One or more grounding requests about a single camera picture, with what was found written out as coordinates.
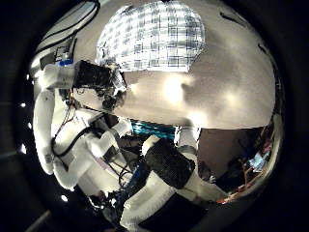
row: teal object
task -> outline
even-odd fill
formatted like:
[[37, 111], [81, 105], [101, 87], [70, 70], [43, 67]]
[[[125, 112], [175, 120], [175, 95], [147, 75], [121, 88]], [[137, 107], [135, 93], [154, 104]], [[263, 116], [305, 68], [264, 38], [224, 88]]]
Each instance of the teal object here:
[[132, 121], [132, 130], [133, 134], [150, 136], [152, 134], [156, 135], [159, 138], [164, 138], [167, 140], [174, 141], [175, 138], [175, 127], [172, 126], [163, 126], [160, 124], [145, 123], [140, 121]]

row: wire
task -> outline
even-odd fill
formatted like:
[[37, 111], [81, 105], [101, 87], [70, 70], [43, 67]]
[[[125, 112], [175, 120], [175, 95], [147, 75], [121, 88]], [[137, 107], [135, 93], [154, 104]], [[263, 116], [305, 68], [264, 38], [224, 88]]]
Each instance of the wire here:
[[96, 4], [94, 5], [94, 7], [93, 7], [88, 13], [86, 13], [85, 16], [83, 16], [82, 18], [80, 18], [77, 22], [75, 22], [74, 24], [72, 24], [72, 25], [70, 25], [70, 26], [68, 26], [68, 27], [65, 27], [65, 28], [63, 28], [63, 29], [61, 29], [61, 30], [59, 30], [59, 31], [56, 31], [56, 32], [53, 32], [53, 33], [49, 34], [48, 36], [44, 37], [44, 38], [41, 40], [41, 43], [42, 43], [43, 41], [47, 40], [48, 38], [52, 37], [52, 36], [55, 36], [55, 35], [57, 35], [57, 34], [60, 34], [60, 33], [64, 32], [64, 31], [67, 31], [67, 30], [71, 29], [72, 27], [76, 26], [76, 25], [79, 24], [81, 21], [83, 21], [86, 17], [88, 17], [88, 16], [95, 10], [95, 8], [96, 8]]
[[119, 183], [119, 186], [120, 186], [121, 189], [124, 188], [124, 185], [122, 184], [122, 179], [123, 179], [123, 176], [125, 175], [124, 173], [125, 173], [126, 168], [127, 168], [131, 163], [137, 162], [137, 161], [139, 161], [139, 158], [130, 160], [130, 161], [124, 166], [123, 170], [120, 172], [119, 178], [118, 178], [118, 183]]
[[74, 30], [72, 33], [70, 33], [68, 36], [64, 37], [63, 39], [57, 41], [57, 42], [54, 42], [54, 43], [50, 43], [42, 48], [40, 48], [39, 50], [37, 50], [34, 54], [34, 56], [38, 55], [40, 52], [44, 51], [44, 50], [47, 50], [51, 47], [53, 47], [54, 45], [57, 45], [57, 44], [60, 44], [62, 42], [64, 42], [65, 40], [67, 40], [68, 38], [76, 35], [80, 30], [82, 30], [84, 27], [86, 27], [98, 14], [98, 11], [99, 11], [99, 8], [100, 8], [100, 3], [98, 0], [89, 0], [90, 2], [94, 2], [97, 6], [96, 8], [96, 11], [95, 13], [92, 15], [92, 17], [85, 23], [83, 24], [81, 27], [79, 27], [78, 29]]
[[115, 172], [115, 174], [119, 177], [119, 173], [116, 171], [116, 169], [109, 163], [107, 162], [107, 165]]
[[111, 163], [114, 163], [115, 165], [119, 166], [119, 167], [122, 168], [122, 169], [124, 168], [123, 166], [119, 165], [119, 164], [118, 164], [117, 162], [115, 162], [115, 161], [111, 161]]
[[63, 151], [62, 153], [57, 153], [57, 152], [55, 151], [56, 136], [54, 136], [54, 137], [51, 139], [51, 141], [50, 141], [50, 145], [51, 145], [50, 147], [51, 147], [52, 153], [53, 153], [56, 157], [58, 157], [58, 158], [65, 156], [65, 155], [70, 151], [70, 149], [75, 145], [75, 143], [76, 143], [76, 141], [78, 140], [78, 138], [80, 138], [82, 135], [84, 135], [85, 133], [90, 132], [90, 131], [101, 132], [101, 129], [99, 129], [99, 128], [94, 128], [94, 127], [88, 127], [88, 128], [83, 129], [83, 130], [82, 130], [80, 133], [78, 133], [77, 136], [73, 139], [73, 141], [70, 143], [69, 147], [68, 147], [65, 151]]
[[77, 12], [79, 9], [81, 9], [83, 6], [85, 6], [86, 2], [84, 2], [83, 4], [81, 4], [78, 8], [76, 8], [75, 10], [73, 10], [70, 14], [61, 17], [58, 21], [56, 21], [55, 24], [58, 24], [59, 22], [62, 22], [63, 20], [67, 19], [68, 17], [70, 17], [71, 15], [73, 15], [75, 12]]

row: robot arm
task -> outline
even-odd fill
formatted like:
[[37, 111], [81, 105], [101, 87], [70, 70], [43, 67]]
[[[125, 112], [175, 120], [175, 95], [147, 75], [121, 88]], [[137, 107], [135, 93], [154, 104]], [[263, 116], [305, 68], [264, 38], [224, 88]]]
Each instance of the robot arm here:
[[51, 154], [51, 122], [55, 106], [54, 94], [43, 89], [36, 100], [33, 119], [33, 132], [39, 161], [44, 172], [48, 175], [53, 173], [53, 155]]
[[89, 133], [85, 138], [77, 140], [72, 149], [74, 156], [67, 171], [63, 163], [54, 158], [51, 152], [51, 123], [55, 106], [53, 90], [70, 88], [105, 89], [113, 86], [113, 70], [99, 67], [85, 61], [77, 62], [74, 66], [59, 67], [47, 65], [39, 83], [42, 91], [38, 94], [34, 109], [34, 135], [39, 160], [44, 172], [53, 173], [59, 184], [70, 189], [80, 177], [92, 166], [92, 155], [102, 157], [116, 143], [116, 137], [121, 137], [131, 130], [129, 120], [122, 120], [113, 129], [103, 134], [101, 139]]

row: blue component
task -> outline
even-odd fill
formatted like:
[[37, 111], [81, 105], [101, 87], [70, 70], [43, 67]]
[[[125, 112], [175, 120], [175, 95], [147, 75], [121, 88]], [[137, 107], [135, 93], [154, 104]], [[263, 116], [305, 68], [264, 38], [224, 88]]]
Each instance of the blue component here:
[[72, 63], [73, 63], [72, 59], [62, 60], [59, 62], [59, 66], [67, 66], [67, 65], [71, 65]]
[[175, 138], [175, 127], [162, 126], [159, 124], [145, 123], [132, 121], [133, 134], [150, 136], [152, 134], [159, 138], [165, 138], [174, 141]]

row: checkered cloth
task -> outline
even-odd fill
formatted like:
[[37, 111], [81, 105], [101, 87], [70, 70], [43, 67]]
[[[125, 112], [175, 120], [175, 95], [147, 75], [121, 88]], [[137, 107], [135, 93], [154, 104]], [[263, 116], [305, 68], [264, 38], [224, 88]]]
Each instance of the checkered cloth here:
[[182, 2], [158, 1], [121, 7], [98, 39], [96, 62], [122, 72], [188, 72], [204, 47], [201, 17]]

